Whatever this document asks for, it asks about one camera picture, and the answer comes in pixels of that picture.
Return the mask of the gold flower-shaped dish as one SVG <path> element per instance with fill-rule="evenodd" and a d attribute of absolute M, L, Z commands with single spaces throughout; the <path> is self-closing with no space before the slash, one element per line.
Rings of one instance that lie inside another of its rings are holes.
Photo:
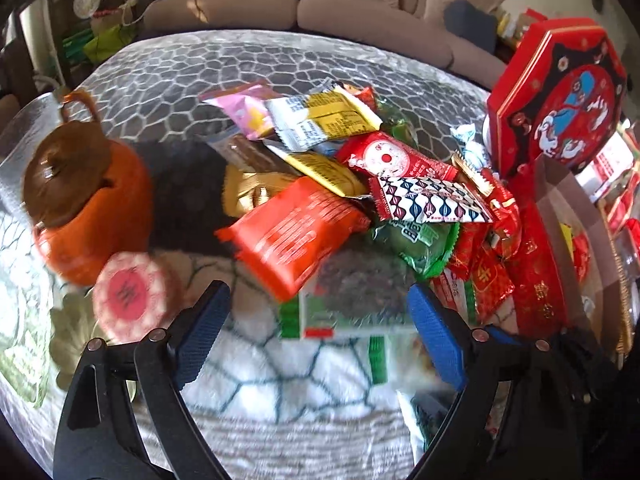
<path fill-rule="evenodd" d="M 88 342 L 94 338 L 107 344 L 112 341 L 94 317 L 92 290 L 65 294 L 62 304 L 50 311 L 50 319 L 53 335 L 49 353 L 58 370 L 55 382 L 58 388 L 67 391 Z"/>

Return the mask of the pink round paper-wrapped cake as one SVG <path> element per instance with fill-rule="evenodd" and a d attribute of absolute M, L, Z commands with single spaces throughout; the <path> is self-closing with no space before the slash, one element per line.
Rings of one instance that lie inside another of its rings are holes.
<path fill-rule="evenodd" d="M 167 328 L 182 309 L 182 297 L 180 278 L 164 257 L 118 252 L 93 287 L 93 314 L 109 341 L 129 344 Z"/>

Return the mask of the red octagonal box base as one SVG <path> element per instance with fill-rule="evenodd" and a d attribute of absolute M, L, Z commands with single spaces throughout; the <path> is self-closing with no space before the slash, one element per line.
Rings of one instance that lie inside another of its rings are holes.
<path fill-rule="evenodd" d="M 591 330 L 605 352 L 631 348 L 630 295 L 600 210 L 574 174 L 540 155 L 518 167 L 508 190 L 520 210 L 522 241 L 506 262 L 518 332 L 547 338 Z"/>

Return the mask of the green snack packet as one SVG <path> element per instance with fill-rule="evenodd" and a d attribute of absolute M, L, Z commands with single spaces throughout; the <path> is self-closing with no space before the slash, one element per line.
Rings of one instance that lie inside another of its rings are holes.
<path fill-rule="evenodd" d="M 370 229 L 371 240 L 401 258 L 419 281 L 436 278 L 445 269 L 460 234 L 459 223 L 383 221 Z"/>

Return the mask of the seaweed snack packet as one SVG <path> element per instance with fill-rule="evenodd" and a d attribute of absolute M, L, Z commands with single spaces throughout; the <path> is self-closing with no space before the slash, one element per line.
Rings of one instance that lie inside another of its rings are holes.
<path fill-rule="evenodd" d="M 406 297 L 415 282 L 410 266 L 388 252 L 342 249 L 280 305 L 280 335 L 347 339 L 413 333 Z"/>

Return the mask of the orange pumpkin pot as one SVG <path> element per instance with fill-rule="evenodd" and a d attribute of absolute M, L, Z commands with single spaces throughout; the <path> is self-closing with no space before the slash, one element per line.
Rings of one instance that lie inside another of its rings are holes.
<path fill-rule="evenodd" d="M 111 256 L 148 249 L 152 179 L 133 148 L 104 133 L 87 91 L 70 92 L 60 116 L 26 166 L 22 197 L 47 267 L 92 286 Z"/>

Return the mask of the orange-red snack packet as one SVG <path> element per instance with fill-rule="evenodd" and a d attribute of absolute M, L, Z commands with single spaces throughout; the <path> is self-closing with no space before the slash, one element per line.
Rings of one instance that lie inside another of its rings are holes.
<path fill-rule="evenodd" d="M 231 245 L 235 258 L 274 298 L 287 302 L 314 275 L 321 260 L 352 235 L 367 231 L 369 224 L 369 218 L 348 200 L 302 177 L 215 235 Z"/>

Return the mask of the red white patterned snack packet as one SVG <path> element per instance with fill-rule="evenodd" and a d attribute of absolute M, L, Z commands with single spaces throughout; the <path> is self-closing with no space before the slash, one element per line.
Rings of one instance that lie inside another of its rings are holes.
<path fill-rule="evenodd" d="M 354 136 L 336 159 L 368 177 L 368 189 L 383 221 L 491 223 L 488 207 L 457 180 L 458 170 L 410 148 L 384 132 Z"/>

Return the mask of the red octagonal box lid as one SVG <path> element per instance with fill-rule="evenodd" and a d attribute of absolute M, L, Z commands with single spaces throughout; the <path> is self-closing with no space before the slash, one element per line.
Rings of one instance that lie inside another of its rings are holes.
<path fill-rule="evenodd" d="M 487 100 L 495 170 L 508 178 L 546 155 L 583 170 L 620 119 L 627 74 L 591 18 L 531 24 Z"/>

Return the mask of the yellow snack packet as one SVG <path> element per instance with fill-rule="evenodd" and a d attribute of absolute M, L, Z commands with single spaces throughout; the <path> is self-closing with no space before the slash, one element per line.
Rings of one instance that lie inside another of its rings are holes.
<path fill-rule="evenodd" d="M 367 187 L 333 158 L 315 152 L 291 152 L 282 143 L 271 140 L 265 140 L 264 145 L 272 154 L 338 196 L 360 198 L 369 194 Z"/>

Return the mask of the pink snack packet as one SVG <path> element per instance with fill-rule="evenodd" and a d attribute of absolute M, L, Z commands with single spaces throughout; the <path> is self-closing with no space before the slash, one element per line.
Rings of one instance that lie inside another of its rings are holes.
<path fill-rule="evenodd" d="M 250 82 L 227 90 L 208 90 L 198 99 L 222 110 L 247 139 L 257 140 L 273 133 L 273 122 L 265 102 L 280 96 L 263 82 Z"/>

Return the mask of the yellow white snack bar wrapper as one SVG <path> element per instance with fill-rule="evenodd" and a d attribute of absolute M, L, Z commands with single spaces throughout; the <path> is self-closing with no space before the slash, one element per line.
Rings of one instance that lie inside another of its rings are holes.
<path fill-rule="evenodd" d="M 265 107 L 279 139 L 295 153 L 382 126 L 382 119 L 367 104 L 339 84 L 326 91 L 267 100 Z"/>

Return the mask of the brown sofa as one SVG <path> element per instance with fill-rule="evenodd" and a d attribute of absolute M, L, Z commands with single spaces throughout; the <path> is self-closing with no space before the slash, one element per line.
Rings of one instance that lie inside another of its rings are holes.
<path fill-rule="evenodd" d="M 492 88 L 503 0 L 138 0 L 149 35 L 200 29 L 308 32 L 414 58 Z"/>

